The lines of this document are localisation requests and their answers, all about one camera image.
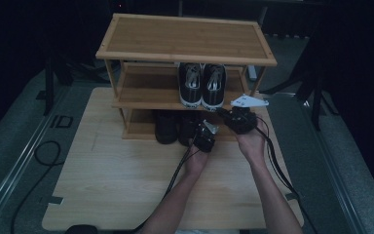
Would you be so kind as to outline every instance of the wooden shelf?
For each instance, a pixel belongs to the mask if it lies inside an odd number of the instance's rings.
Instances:
[[[256,21],[128,14],[114,14],[96,57],[105,60],[114,92],[112,106],[120,109],[127,139],[155,139],[152,109],[186,110],[180,102],[175,62],[234,65],[226,66],[226,109],[242,94],[255,96],[266,66],[277,65]],[[118,84],[112,59],[121,63]],[[251,91],[244,77],[247,65],[261,67]],[[215,113],[201,106],[196,110],[220,126],[218,140],[234,139]]]
[[[215,140],[233,141],[236,140],[230,130],[224,125],[223,120],[214,112],[201,111],[202,119],[219,127]],[[124,129],[123,139],[151,139],[155,137],[155,122],[153,111],[150,109],[132,109],[129,111],[128,127]]]
[[[117,87],[113,107],[132,109],[186,109],[180,103],[177,67],[163,63],[126,63]],[[248,94],[243,69],[227,66],[225,108],[230,101]]]

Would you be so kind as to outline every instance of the cable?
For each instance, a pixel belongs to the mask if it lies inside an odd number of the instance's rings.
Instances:
[[[56,157],[55,159],[53,160],[52,163],[45,163],[43,162],[39,156],[38,156],[38,150],[45,144],[48,144],[48,143],[53,143],[56,148],[57,148],[57,152],[56,152]],[[23,199],[20,201],[20,203],[18,204],[17,206],[17,209],[15,210],[14,214],[13,214],[13,217],[12,217],[12,220],[11,220],[11,234],[15,234],[15,221],[17,219],[17,216],[18,216],[18,213],[20,211],[20,209],[22,208],[23,204],[26,202],[27,198],[29,197],[29,195],[33,192],[33,190],[36,188],[36,186],[38,186],[38,184],[44,179],[45,176],[47,176],[47,174],[50,172],[50,170],[53,168],[53,167],[56,167],[56,166],[59,166],[59,165],[63,165],[64,164],[64,161],[60,162],[60,163],[57,163],[56,161],[58,160],[59,158],[59,155],[60,155],[60,145],[58,142],[54,141],[54,140],[47,140],[47,141],[44,141],[42,143],[40,143],[33,151],[33,155],[34,155],[34,158],[35,160],[40,164],[40,165],[43,165],[43,166],[47,166],[47,170],[41,175],[41,177],[35,182],[35,184],[32,186],[31,189],[29,189],[29,191],[26,193],[26,195],[23,197]]]
[[[268,130],[268,134],[269,134],[269,126],[267,125],[267,123],[264,120],[262,120],[260,117],[257,117],[257,119],[259,119],[259,120],[261,120],[263,122],[263,124],[266,126],[266,128]],[[269,158],[271,159],[271,163],[273,161],[273,165],[272,166],[273,166],[273,168],[275,170],[275,173],[277,173],[278,178],[284,184],[284,186],[286,186],[295,195],[296,200],[299,203],[300,210],[305,215],[305,217],[309,221],[309,223],[311,223],[311,226],[312,226],[312,229],[314,229],[314,232],[318,233],[318,230],[315,228],[315,226],[314,226],[311,218],[309,217],[308,213],[306,212],[305,208],[302,205],[299,193],[294,189],[294,187],[292,186],[292,184],[289,182],[289,180],[287,179],[287,177],[284,175],[283,171],[281,170],[281,167],[279,166],[278,159],[277,159],[276,153],[275,153],[275,147],[273,146],[272,140],[262,130],[260,130],[259,128],[257,128],[257,126],[253,126],[253,127],[254,127],[254,129],[260,135],[263,136],[263,138],[266,139],[266,141],[268,143],[268,146],[269,146],[268,147],[268,152],[269,152],[269,150],[271,150],[271,152],[272,152],[272,155],[269,155]]]
[[[178,163],[178,166],[177,168],[175,169],[175,172],[174,174],[172,175],[172,178],[171,178],[171,181],[169,182],[168,184],[168,187],[167,187],[167,190],[162,198],[162,201],[166,198],[166,196],[170,193],[170,191],[172,190],[172,187],[174,185],[174,182],[175,180],[177,179],[178,177],[178,173],[180,172],[182,166],[184,165],[184,163],[189,160],[193,155],[195,155],[196,153],[198,153],[200,150],[197,150],[196,152],[194,152],[193,154],[190,154],[190,150],[191,150],[191,146],[193,146],[193,142],[194,142],[194,139],[192,140],[192,143],[188,146],[187,150],[184,152],[184,155],[183,157],[181,158],[180,162]],[[145,222],[147,222],[149,217],[147,217],[147,219],[145,219],[141,224],[139,224],[137,227],[135,227],[131,233],[136,233],[137,231],[139,231],[145,224]]]

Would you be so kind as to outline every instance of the shoe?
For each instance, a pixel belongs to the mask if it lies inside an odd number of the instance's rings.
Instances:
[[[181,103],[187,108],[197,108],[202,102],[201,67],[198,63],[181,62],[178,66],[178,87]]]
[[[178,142],[184,146],[189,146],[189,139],[194,138],[196,129],[201,122],[200,111],[182,110],[180,111],[180,131]]]
[[[170,144],[177,140],[177,121],[172,110],[154,110],[156,119],[156,140],[161,144]]]
[[[206,64],[203,71],[202,106],[215,111],[223,106],[226,87],[226,68],[222,64]]]

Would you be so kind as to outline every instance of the table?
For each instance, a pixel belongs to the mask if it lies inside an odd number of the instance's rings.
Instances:
[[[110,88],[93,90],[54,191],[63,201],[49,204],[42,222],[45,229],[66,230],[83,223],[104,230],[133,229],[163,197],[186,148],[178,142],[163,145],[156,140],[122,139],[124,123],[118,110],[111,107],[112,98]],[[258,107],[257,112],[270,128],[280,167],[288,176],[269,113],[265,107]],[[268,166],[280,191],[289,193],[269,162]],[[288,203],[303,224],[297,201]],[[217,141],[179,228],[263,227],[248,163],[236,142]]]

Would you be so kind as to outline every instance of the shelf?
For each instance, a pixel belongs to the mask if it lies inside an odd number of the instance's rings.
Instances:
[[[276,66],[256,21],[114,14],[98,59]]]
[[[201,111],[202,119],[219,127],[215,140],[232,141],[236,140],[230,130],[224,125],[223,120],[216,113]],[[126,118],[128,127],[123,131],[123,139],[151,139],[155,140],[155,122],[153,111],[149,109],[133,109],[129,111]]]
[[[177,67],[170,63],[126,63],[117,87],[113,107],[131,109],[186,109],[180,103]],[[243,69],[227,66],[224,108],[230,101],[248,94]]]

